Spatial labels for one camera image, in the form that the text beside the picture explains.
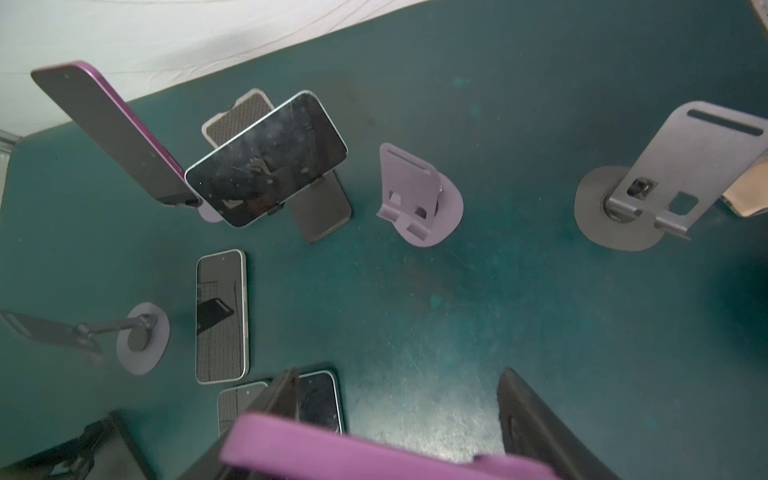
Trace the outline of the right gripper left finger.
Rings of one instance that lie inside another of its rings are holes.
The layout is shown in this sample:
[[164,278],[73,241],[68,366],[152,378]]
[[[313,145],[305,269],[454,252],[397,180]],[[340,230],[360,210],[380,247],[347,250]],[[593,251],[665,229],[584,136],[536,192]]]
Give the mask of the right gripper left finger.
[[256,397],[227,433],[216,440],[183,479],[278,479],[293,474],[295,459],[282,429],[298,414],[298,373],[278,375]]

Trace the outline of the phone silver edge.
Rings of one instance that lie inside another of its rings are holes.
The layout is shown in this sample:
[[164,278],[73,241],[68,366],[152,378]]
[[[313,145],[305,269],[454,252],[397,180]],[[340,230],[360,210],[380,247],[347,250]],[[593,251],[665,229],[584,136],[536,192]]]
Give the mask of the phone silver edge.
[[241,380],[249,355],[246,255],[240,249],[205,255],[196,264],[196,381]]

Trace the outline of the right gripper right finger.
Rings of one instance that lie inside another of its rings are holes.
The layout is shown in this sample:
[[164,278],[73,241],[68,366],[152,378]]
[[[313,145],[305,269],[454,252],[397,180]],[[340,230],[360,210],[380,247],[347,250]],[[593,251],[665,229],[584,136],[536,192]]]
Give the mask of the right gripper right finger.
[[497,404],[507,454],[543,462],[562,479],[618,478],[511,368],[500,376]]

